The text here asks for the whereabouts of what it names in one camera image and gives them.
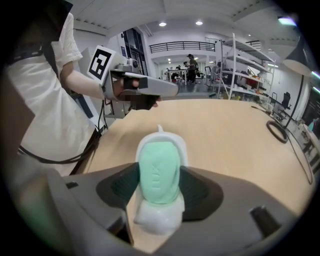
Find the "wooden table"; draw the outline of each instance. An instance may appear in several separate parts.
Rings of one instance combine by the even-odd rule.
[[[312,168],[313,174],[316,174],[316,172],[318,170],[320,170],[320,162],[319,162],[319,159],[320,159],[320,141],[317,138],[317,136],[313,133],[313,131],[309,131],[308,126],[306,126],[305,124],[303,124],[302,126],[303,126],[303,129],[304,129],[305,133],[306,133],[306,136],[309,139],[309,142],[306,144],[306,146],[304,148],[304,151],[307,152],[310,147],[313,147],[316,150],[316,155],[309,162],[310,166]]]
[[[266,127],[270,118],[252,105],[258,107],[235,100],[180,99],[159,102],[159,107],[149,111],[131,110],[102,136],[84,172],[135,162],[139,142],[160,124],[164,131],[184,138],[190,167],[250,181],[300,216],[315,184],[309,185],[290,143],[279,142]],[[308,171],[294,138],[292,143]],[[133,223],[137,205],[134,194],[127,206],[133,246],[151,253],[167,237],[149,235]]]
[[[313,131],[309,131],[308,126],[303,124],[304,131],[306,133],[306,136],[311,141],[312,145],[314,146],[317,153],[320,155],[320,141],[317,138],[317,136],[313,133]]]
[[[172,73],[180,73],[180,77],[182,77],[182,72],[184,72],[184,85],[187,85],[187,69],[175,69],[175,70],[168,70],[169,73],[169,81],[172,82],[171,74]]]

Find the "ceiling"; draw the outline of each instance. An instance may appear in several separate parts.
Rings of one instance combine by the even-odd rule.
[[[196,60],[198,63],[206,63],[206,56],[205,55],[194,55],[195,58],[198,57]],[[170,59],[170,62],[172,64],[175,63],[181,63],[180,65],[182,66],[184,62],[188,62],[189,58],[186,55],[171,55],[171,56],[165,56],[165,57],[158,57],[158,58],[153,58],[152,60],[157,63],[157,64],[168,64]],[[215,61],[216,57],[215,56],[209,56],[209,61]]]
[[[208,24],[203,29],[208,32],[221,34],[227,31],[230,36],[232,29],[282,45],[295,42],[298,37],[291,27],[279,24],[277,16],[283,12],[270,0],[68,1],[73,3],[71,13],[76,20],[75,27],[109,37],[142,24],[150,25],[151,31],[157,32],[160,28],[153,24],[160,21],[166,21],[168,25],[164,29],[170,29],[170,20],[192,23],[179,22],[185,29],[199,29],[194,22],[203,20],[203,25]]]

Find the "white holder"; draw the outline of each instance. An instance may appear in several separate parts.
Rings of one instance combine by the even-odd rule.
[[[137,148],[135,161],[139,162],[141,150],[147,143],[171,142],[177,149],[182,166],[188,166],[187,145],[184,139],[174,133],[165,132],[158,124],[158,132],[151,133],[144,137]],[[136,190],[136,200],[140,202],[133,220],[135,224],[153,235],[170,236],[182,223],[182,215],[185,211],[185,201],[181,192],[177,198],[168,204],[154,204],[143,198],[140,184]]]

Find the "green foam object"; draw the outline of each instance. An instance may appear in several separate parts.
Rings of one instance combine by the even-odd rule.
[[[140,187],[153,204],[169,204],[179,193],[180,156],[172,142],[150,142],[139,156]]]

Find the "person standing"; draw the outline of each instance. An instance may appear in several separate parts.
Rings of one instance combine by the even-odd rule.
[[[192,54],[189,54],[187,57],[190,59],[189,64],[187,64],[188,73],[189,73],[188,80],[194,84],[196,81],[196,70],[197,70],[198,64]]]

